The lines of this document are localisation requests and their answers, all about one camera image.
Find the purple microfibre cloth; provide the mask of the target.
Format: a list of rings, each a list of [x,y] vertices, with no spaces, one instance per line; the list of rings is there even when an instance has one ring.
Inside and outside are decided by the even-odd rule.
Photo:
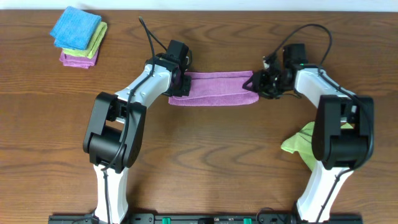
[[[244,82],[252,71],[240,72],[187,72],[192,78],[188,96],[173,96],[169,104],[174,106],[240,106],[259,100],[255,92],[245,90]]]

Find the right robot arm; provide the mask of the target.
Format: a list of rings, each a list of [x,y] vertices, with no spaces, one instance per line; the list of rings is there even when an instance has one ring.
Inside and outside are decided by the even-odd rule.
[[[263,58],[264,69],[253,73],[243,89],[267,99],[288,91],[306,97],[317,114],[312,134],[315,167],[286,223],[329,223],[330,210],[347,178],[363,166],[374,149],[374,102],[333,81],[322,66],[309,63],[304,44],[283,48]]]

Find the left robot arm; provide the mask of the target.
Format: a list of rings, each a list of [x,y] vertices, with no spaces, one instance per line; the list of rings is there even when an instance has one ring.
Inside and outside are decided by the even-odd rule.
[[[191,50],[171,40],[166,51],[146,61],[143,72],[127,87],[96,98],[83,140],[97,175],[98,203],[92,223],[121,223],[126,217],[129,168],[141,150],[146,113],[161,95],[187,96]]]

